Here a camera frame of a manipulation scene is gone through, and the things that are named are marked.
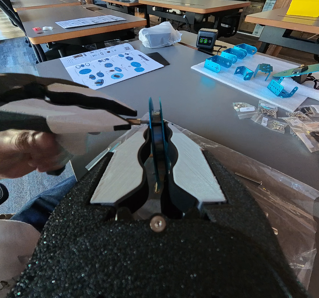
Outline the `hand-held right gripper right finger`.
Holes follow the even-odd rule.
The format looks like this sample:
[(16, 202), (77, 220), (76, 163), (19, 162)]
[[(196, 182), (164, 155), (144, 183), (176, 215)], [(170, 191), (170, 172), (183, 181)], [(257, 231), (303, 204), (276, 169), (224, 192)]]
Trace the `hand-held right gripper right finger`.
[(162, 212), (184, 215), (206, 204), (226, 204), (226, 197), (203, 150), (169, 122), (164, 123), (166, 175)]

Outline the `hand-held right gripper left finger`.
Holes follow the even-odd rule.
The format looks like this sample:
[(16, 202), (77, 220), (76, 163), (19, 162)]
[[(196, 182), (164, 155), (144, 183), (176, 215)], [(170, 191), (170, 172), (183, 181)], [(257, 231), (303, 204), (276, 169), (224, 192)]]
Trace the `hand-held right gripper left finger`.
[(141, 125), (113, 152), (90, 204), (116, 209), (126, 207), (131, 213), (140, 209), (149, 195), (145, 169), (149, 156), (150, 129), (148, 125)]

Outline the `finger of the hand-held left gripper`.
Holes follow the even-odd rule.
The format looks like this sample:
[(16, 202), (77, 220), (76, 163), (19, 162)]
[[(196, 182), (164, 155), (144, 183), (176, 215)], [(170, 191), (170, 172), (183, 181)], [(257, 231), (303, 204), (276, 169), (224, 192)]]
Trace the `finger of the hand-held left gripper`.
[(45, 86), (51, 103), (79, 106), (85, 109), (101, 109), (118, 115), (136, 117), (137, 111), (121, 101), (88, 87), (53, 83)]
[(101, 109), (54, 105), (39, 99), (13, 101), (1, 106), (0, 130), (33, 130), (55, 134), (129, 130), (122, 117)]

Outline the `blue round turntable base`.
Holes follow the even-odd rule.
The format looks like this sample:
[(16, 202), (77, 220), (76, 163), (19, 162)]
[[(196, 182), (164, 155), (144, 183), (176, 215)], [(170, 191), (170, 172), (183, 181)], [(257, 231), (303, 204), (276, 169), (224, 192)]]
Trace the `blue round turntable base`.
[(160, 185), (160, 193), (164, 189), (165, 178), (170, 172), (171, 162), (167, 155), (168, 143), (165, 136), (165, 121), (163, 119), (161, 99), (159, 109), (154, 109), (152, 98), (149, 98), (149, 128), (154, 161), (156, 182)]

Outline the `wood-edged desk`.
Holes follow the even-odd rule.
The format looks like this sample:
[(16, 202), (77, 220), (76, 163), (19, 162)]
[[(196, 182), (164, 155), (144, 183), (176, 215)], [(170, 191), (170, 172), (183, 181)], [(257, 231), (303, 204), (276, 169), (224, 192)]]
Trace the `wood-edged desk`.
[(287, 15), (288, 7), (246, 16), (245, 21), (264, 26), (259, 37), (262, 43), (258, 52), (267, 53), (270, 45), (295, 49), (314, 55), (319, 54), (317, 41), (294, 37), (293, 31), (318, 34), (318, 17)]
[(101, 0), (106, 3), (108, 9), (112, 9), (118, 12), (126, 13), (129, 15), (135, 15), (135, 8), (141, 9), (145, 18), (148, 16), (146, 6), (138, 1), (119, 1), (119, 0)]
[(15, 12), (30, 9), (82, 5), (77, 0), (11, 0)]
[[(94, 44), (96, 49), (105, 47), (105, 42), (119, 39), (131, 40), (135, 38), (134, 28), (145, 27), (147, 20), (126, 13), (103, 8), (97, 5), (63, 6), (43, 9), (18, 11), (27, 37), (33, 45), (50, 42), (86, 46)], [(113, 15), (127, 20), (78, 28), (64, 29), (55, 22), (71, 19)], [(34, 27), (52, 26), (53, 30), (38, 31)]]
[(195, 15), (214, 16), (213, 29), (220, 28), (220, 21), (226, 16), (250, 5), (249, 1), (235, 0), (139, 0), (139, 4), (146, 5), (147, 13), (161, 18), (161, 22), (168, 20), (195, 24)]

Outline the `person's left hand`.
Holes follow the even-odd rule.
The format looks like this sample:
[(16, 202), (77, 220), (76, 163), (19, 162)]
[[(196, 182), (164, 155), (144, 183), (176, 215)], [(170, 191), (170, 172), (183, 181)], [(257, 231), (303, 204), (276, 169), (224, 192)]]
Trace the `person's left hand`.
[(65, 157), (52, 133), (9, 129), (0, 132), (0, 178), (14, 179), (33, 171), (63, 167)]

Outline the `open instruction booklet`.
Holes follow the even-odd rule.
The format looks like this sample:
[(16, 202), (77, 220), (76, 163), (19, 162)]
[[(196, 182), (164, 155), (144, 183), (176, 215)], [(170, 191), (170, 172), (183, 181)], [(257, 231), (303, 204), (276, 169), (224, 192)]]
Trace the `open instruction booklet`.
[(75, 83), (93, 90), (164, 67), (128, 43), (62, 57), (60, 60)]

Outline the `long silver bolt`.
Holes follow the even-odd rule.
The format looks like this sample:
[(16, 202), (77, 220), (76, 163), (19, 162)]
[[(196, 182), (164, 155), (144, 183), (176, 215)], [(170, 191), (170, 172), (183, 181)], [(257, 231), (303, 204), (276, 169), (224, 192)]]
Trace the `long silver bolt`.
[(245, 179), (247, 179), (247, 180), (249, 180), (249, 181), (252, 181), (252, 182), (254, 182), (254, 183), (257, 183), (258, 185), (262, 185), (262, 181), (259, 181), (259, 180), (250, 178), (250, 177), (245, 176), (245, 175), (243, 175), (243, 174), (240, 174), (240, 173), (238, 173), (238, 172), (235, 172), (235, 175), (240, 176), (240, 177), (242, 177), (242, 178), (245, 178)]

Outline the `printed paper sheet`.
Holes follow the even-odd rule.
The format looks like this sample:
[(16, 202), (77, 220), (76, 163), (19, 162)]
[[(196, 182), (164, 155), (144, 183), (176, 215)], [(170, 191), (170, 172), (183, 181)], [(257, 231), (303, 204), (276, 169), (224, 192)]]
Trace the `printed paper sheet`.
[(66, 20), (66, 21), (58, 21), (55, 23), (64, 29), (70, 29), (70, 28), (78, 28), (78, 27), (98, 25), (98, 24), (111, 23), (111, 22), (117, 22), (117, 21), (125, 21), (125, 20), (127, 19), (113, 16), (113, 15), (104, 15), (104, 16), (97, 16), (97, 17), (86, 17), (86, 18), (78, 18), (78, 19), (72, 19), (72, 20)]

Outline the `large clear plastic bag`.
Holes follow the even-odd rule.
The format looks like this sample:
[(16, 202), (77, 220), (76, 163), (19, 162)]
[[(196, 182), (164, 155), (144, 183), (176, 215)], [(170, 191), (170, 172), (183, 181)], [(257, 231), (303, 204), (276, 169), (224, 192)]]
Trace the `large clear plastic bag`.
[(206, 204), (184, 217), (159, 213), (161, 232), (149, 227), (159, 201), (147, 201), (137, 220), (100, 223), (107, 249), (106, 276), (125, 280), (108, 289), (124, 297), (300, 297), (297, 282), (309, 286), (318, 245), (318, 191), (261, 164), (270, 188), (235, 175), (211, 152), (217, 146), (178, 125), (174, 126), (204, 152), (222, 184), (226, 204)]

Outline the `pile of small screw bags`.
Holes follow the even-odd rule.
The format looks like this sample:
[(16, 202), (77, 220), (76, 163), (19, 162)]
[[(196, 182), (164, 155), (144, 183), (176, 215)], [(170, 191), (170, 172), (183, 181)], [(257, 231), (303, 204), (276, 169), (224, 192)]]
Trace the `pile of small screw bags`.
[(285, 117), (278, 117), (277, 106), (260, 100), (258, 107), (244, 102), (234, 102), (233, 108), (237, 112), (239, 119), (251, 119), (273, 132), (284, 134), (286, 128), (290, 129), (290, 134), (296, 136), (309, 150), (309, 152), (319, 151), (319, 124), (309, 117), (308, 112), (301, 110), (286, 112)]

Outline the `black flat plate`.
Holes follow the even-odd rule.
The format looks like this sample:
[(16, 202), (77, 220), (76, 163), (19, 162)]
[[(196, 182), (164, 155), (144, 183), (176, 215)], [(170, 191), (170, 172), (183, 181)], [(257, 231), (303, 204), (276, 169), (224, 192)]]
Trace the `black flat plate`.
[(146, 55), (163, 66), (170, 65), (170, 63), (158, 52), (147, 53)]

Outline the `white foam sheet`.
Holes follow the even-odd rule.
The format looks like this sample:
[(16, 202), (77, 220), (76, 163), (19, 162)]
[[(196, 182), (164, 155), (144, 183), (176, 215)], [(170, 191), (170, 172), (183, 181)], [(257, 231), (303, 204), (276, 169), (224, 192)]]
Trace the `white foam sheet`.
[[(241, 74), (234, 74), (236, 67), (245, 66), (248, 69), (255, 71), (256, 67), (260, 63), (266, 63), (273, 67), (273, 71), (267, 81), (265, 80), (266, 74), (259, 71), (255, 77), (250, 80), (243, 80)], [(236, 64), (233, 64), (230, 68), (221, 68), (218, 73), (212, 72), (204, 67), (204, 62), (199, 63), (191, 67), (191, 69), (198, 71), (212, 79), (220, 81), (230, 87), (245, 92), (258, 99), (262, 99), (270, 104), (280, 107), (288, 112), (295, 111), (307, 98), (318, 101), (318, 90), (311, 87), (311, 82), (306, 82), (305, 85), (300, 85), (291, 78), (284, 79), (281, 84), (284, 89), (289, 93), (294, 87), (298, 87), (296, 93), (290, 98), (280, 98), (272, 93), (268, 88), (269, 82), (273, 79), (273, 75), (288, 69), (297, 67), (296, 63), (281, 61), (275, 57), (268, 57), (261, 54), (254, 54), (252, 56), (247, 55), (243, 60), (238, 60)]]

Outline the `white wrapped grey bundle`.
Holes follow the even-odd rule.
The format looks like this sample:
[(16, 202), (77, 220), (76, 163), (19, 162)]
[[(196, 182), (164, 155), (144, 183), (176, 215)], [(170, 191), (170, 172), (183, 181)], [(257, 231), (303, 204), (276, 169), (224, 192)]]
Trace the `white wrapped grey bundle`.
[(159, 25), (143, 28), (138, 37), (143, 46), (150, 49), (171, 46), (181, 41), (182, 33), (175, 30), (170, 22), (162, 22)]

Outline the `blue oval metal plate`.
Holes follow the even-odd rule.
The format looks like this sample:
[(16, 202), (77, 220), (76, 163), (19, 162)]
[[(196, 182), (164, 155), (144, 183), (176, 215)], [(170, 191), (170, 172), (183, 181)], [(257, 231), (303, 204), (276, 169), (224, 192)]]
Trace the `blue oval metal plate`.
[(278, 72), (276, 74), (273, 74), (273, 77), (296, 77), (300, 75), (308, 75), (310, 73), (315, 73), (319, 71), (319, 64), (313, 64), (313, 65), (305, 65), (305, 66), (299, 66), (296, 68), (288, 69), (282, 72)]

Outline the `black servo motor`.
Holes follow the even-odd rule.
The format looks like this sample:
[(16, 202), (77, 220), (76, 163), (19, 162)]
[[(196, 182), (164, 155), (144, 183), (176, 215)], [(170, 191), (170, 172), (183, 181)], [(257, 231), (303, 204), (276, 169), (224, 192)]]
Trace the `black servo motor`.
[(293, 69), (293, 71), (292, 71), (292, 75), (293, 75), (293, 76), (292, 76), (291, 78), (292, 78), (294, 81), (296, 81), (297, 83), (299, 83), (299, 84), (304, 83), (309, 77), (312, 76), (312, 73), (301, 74), (301, 75), (297, 75), (297, 73), (298, 73), (298, 72), (305, 72), (305, 71), (308, 70), (308, 68), (309, 68), (308, 65), (301, 65), (301, 66), (299, 66), (299, 67)]

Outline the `dark device with green display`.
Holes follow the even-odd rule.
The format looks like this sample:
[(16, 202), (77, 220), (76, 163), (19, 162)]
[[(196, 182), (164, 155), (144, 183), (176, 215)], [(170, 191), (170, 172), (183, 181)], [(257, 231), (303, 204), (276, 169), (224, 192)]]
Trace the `dark device with green display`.
[(217, 29), (202, 28), (197, 34), (197, 48), (213, 49), (218, 36)]

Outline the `yellow tray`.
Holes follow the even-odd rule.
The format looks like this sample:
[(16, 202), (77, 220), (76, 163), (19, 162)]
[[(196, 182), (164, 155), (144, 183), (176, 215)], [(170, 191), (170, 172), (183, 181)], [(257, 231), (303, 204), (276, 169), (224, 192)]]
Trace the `yellow tray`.
[(291, 16), (318, 17), (319, 0), (292, 0), (286, 14)]

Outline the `small blue angle bracket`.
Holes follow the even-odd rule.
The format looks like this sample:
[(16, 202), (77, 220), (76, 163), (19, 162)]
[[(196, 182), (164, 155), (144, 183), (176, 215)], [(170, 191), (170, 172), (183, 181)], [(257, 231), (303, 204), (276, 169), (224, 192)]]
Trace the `small blue angle bracket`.
[(254, 74), (254, 71), (245, 66), (238, 66), (236, 67), (234, 74), (240, 74), (243, 77), (243, 80), (250, 80)]

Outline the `blue U-shaped servo bracket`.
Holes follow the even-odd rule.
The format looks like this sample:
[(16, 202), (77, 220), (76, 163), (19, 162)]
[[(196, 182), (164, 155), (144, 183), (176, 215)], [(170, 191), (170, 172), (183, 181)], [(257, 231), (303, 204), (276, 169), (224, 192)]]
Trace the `blue U-shaped servo bracket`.
[(241, 48), (229, 48), (221, 52), (221, 57), (231, 60), (235, 64), (238, 59), (243, 59), (247, 56), (247, 51)]
[(254, 54), (257, 53), (257, 48), (256, 47), (248, 45), (248, 44), (245, 44), (245, 43), (234, 45), (233, 49), (241, 50), (241, 51), (243, 51), (243, 52), (245, 52), (246, 54), (249, 54), (249, 55), (254, 55)]
[(208, 69), (214, 73), (219, 73), (221, 68), (230, 68), (232, 65), (232, 61), (225, 57), (214, 55), (205, 60), (204, 68)]

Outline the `wide blue perforated bracket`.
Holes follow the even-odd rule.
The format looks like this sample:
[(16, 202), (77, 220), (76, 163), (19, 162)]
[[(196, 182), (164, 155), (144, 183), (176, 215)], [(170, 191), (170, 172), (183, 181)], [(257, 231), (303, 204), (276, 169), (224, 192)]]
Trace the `wide blue perforated bracket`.
[(280, 77), (278, 80), (273, 79), (270, 81), (267, 88), (280, 98), (290, 98), (296, 93), (296, 91), (298, 90), (298, 87), (297, 86), (294, 87), (292, 91), (289, 93), (284, 89), (284, 86), (281, 85), (281, 82), (283, 80), (284, 80), (284, 77)]

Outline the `teal multi-hole metal bracket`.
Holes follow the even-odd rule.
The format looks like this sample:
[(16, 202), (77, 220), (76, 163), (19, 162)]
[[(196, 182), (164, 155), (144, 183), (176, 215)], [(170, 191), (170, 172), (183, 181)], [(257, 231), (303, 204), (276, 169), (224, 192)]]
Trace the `teal multi-hole metal bracket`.
[(257, 73), (261, 71), (263, 73), (266, 74), (266, 78), (265, 81), (267, 81), (268, 77), (270, 76), (270, 74), (273, 72), (273, 67), (270, 64), (266, 64), (266, 63), (260, 63), (257, 65), (253, 77), (256, 77)]

